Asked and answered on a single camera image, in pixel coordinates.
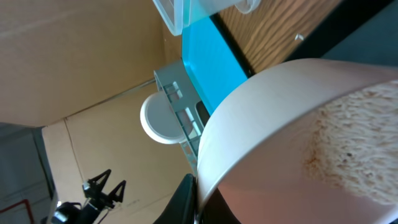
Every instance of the red line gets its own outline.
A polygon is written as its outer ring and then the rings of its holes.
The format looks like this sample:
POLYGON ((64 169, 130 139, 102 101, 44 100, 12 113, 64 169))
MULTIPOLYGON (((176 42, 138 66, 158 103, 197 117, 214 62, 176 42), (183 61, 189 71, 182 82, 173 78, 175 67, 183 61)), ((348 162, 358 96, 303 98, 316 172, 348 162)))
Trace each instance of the red line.
POLYGON ((30 219, 30 223, 34 224, 32 209, 30 208, 30 203, 29 203, 29 201, 27 199, 21 200, 20 202, 17 202, 14 205, 8 206, 7 208, 0 210, 0 213, 4 213, 4 212, 6 212, 6 211, 8 211, 10 209, 13 209, 13 208, 15 208, 18 205, 21 205, 23 203, 25 204, 25 207, 26 207, 26 210, 27 210, 27 215, 29 216, 29 219, 30 219))

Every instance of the cardboard wall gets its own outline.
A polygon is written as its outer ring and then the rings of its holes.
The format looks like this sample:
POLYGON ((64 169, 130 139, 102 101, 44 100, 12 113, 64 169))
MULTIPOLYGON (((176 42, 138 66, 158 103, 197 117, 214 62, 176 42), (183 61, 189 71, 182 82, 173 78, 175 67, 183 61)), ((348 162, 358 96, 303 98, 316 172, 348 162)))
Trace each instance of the cardboard wall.
POLYGON ((161 214, 191 169, 179 145, 159 144, 141 126, 141 105, 156 91, 151 84, 43 129, 61 201, 84 202, 82 180, 111 169, 104 192, 124 179, 127 186, 104 223, 153 223, 161 214))
POLYGON ((153 78, 152 1, 0 0, 0 122, 43 126, 153 78))

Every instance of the wood grain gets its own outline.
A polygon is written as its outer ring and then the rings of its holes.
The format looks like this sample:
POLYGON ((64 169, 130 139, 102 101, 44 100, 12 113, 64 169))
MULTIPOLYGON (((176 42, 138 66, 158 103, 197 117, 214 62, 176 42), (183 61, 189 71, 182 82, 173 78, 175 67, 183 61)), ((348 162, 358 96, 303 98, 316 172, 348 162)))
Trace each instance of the wood grain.
POLYGON ((235 7, 220 12, 256 73, 277 65, 308 36, 341 0, 262 0, 250 14, 235 7))

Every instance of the plastic lid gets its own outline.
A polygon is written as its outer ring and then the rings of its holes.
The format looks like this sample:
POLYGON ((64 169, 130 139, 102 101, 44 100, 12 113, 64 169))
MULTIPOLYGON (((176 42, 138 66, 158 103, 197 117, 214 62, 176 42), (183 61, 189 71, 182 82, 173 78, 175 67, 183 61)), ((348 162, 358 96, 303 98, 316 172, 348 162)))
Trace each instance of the plastic lid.
POLYGON ((154 0, 157 10, 173 35, 183 28, 183 0, 154 0))
POLYGON ((243 14, 247 14, 253 10, 255 10, 260 4, 261 0, 243 0, 237 4, 235 7, 242 12, 243 14))
POLYGON ((140 119, 144 131, 157 142, 176 144, 185 139, 169 100, 162 91, 152 94, 144 101, 140 119))

